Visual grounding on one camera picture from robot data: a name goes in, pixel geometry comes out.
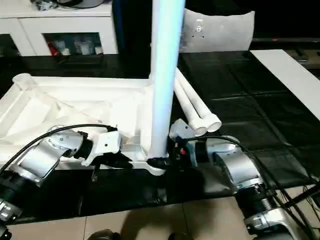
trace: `glass cabinet door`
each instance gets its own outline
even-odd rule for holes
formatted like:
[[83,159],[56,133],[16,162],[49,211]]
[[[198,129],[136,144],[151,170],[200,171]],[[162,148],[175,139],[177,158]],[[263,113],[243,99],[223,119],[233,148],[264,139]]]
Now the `glass cabinet door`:
[[43,33],[53,56],[103,54],[98,32]]
[[10,34],[0,34],[0,57],[15,57],[20,55]]
[[17,18],[0,19],[0,56],[35,56],[25,31]]

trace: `black tile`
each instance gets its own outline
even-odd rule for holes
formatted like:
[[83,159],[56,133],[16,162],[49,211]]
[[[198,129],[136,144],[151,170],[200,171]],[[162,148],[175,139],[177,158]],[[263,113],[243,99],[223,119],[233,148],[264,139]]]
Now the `black tile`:
[[305,115],[309,112],[292,93],[262,94],[255,95],[254,98],[269,117]]
[[251,96],[212,99],[205,103],[222,121],[262,116],[259,105]]
[[[310,183],[305,168],[287,148],[255,150],[252,152],[262,161],[283,187],[290,188]],[[260,168],[260,172],[265,173],[263,168]],[[263,176],[267,176],[265,179],[275,186],[266,173]]]
[[320,122],[314,116],[296,115],[270,120],[290,145],[320,144]]
[[285,93],[289,90],[265,66],[257,61],[228,65],[233,76],[249,94]]
[[320,144],[290,148],[303,166],[316,177],[320,177]]
[[237,138],[244,146],[251,150],[283,146],[283,143],[262,118],[232,122],[224,121],[219,129],[219,133]]

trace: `white cabinet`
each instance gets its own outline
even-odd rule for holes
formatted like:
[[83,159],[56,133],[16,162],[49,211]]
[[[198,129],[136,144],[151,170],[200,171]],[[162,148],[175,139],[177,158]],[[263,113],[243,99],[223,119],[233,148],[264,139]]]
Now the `white cabinet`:
[[[51,55],[54,50],[117,54],[112,2],[86,9],[38,11],[30,0],[0,0],[0,47],[3,42],[12,42],[22,56]],[[84,53],[88,46],[90,51]]]
[[2,47],[8,48],[12,42],[21,56],[36,55],[17,18],[0,19],[0,39],[0,47],[4,44]]
[[111,17],[34,17],[19,18],[19,21],[37,56],[51,55],[47,41],[55,34],[75,38],[96,33],[104,54],[118,52]]

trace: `black cable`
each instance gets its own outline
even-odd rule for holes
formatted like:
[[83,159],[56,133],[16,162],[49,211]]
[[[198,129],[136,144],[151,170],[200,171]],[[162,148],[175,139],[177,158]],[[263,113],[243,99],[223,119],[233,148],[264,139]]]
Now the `black cable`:
[[[303,186],[303,192],[305,192],[306,190],[308,190],[308,187],[307,186]],[[320,223],[320,216],[319,214],[317,213],[317,211],[319,212],[320,210],[318,208],[315,207],[314,203],[313,203],[313,200],[311,197],[307,197],[306,198],[306,201],[307,203],[311,206],[313,212],[314,212],[314,215],[316,216],[316,218],[318,219],[319,223]]]
[[[246,148],[245,146],[243,146],[241,143],[239,143],[238,141],[226,137],[226,136],[196,136],[196,137],[191,137],[191,138],[187,138],[185,139],[185,141],[190,142],[190,141],[195,141],[195,140],[206,140],[206,139],[221,139],[221,140],[226,140],[229,141],[237,146],[239,146],[241,149],[243,149],[245,152],[250,153],[251,156],[254,158],[256,164],[258,164],[264,171],[265,173],[271,178],[271,180],[275,183],[276,187],[281,191],[281,193],[283,193],[283,195],[288,199],[289,202],[292,203],[292,206],[294,207],[294,209],[296,210],[296,212],[299,214],[300,218],[302,219],[303,223],[304,223],[304,227],[302,227],[302,229],[304,230],[304,232],[308,235],[308,237],[310,239],[316,239],[314,236],[314,232],[312,230],[312,227],[310,226],[310,224],[308,223],[308,220],[306,219],[306,216],[304,215],[304,213],[301,211],[301,209],[297,206],[297,204],[292,200],[292,198],[289,196],[289,194],[287,193],[287,191],[281,187],[280,182],[274,177],[274,175],[269,171],[269,169],[267,168],[267,166],[260,161],[260,159],[253,153],[251,152],[248,148]],[[265,184],[267,185],[268,188],[273,189],[273,187],[270,185],[269,182],[265,182]],[[293,220],[299,225],[301,226],[301,221],[299,221],[297,219],[296,216],[293,215],[293,213],[288,210],[288,208],[284,205],[284,203],[277,197],[276,198],[277,202],[281,205],[281,207],[293,218]]]
[[32,140],[31,142],[29,142],[27,145],[25,145],[23,148],[21,148],[13,157],[11,157],[1,168],[0,168],[0,175],[7,169],[7,167],[9,167],[9,165],[16,160],[24,151],[26,151],[28,148],[30,148],[33,144],[35,144],[36,142],[40,141],[41,139],[44,139],[46,137],[51,136],[52,134],[64,131],[64,130],[68,130],[68,129],[75,129],[75,128],[83,128],[83,127],[98,127],[98,128],[106,128],[108,130],[108,132],[111,130],[114,130],[116,128],[113,128],[111,126],[108,125],[104,125],[104,124],[77,124],[77,125],[70,125],[70,126],[64,126],[64,127],[60,127],[57,129],[54,129],[52,131],[46,132],[45,134],[37,137],[36,139]]

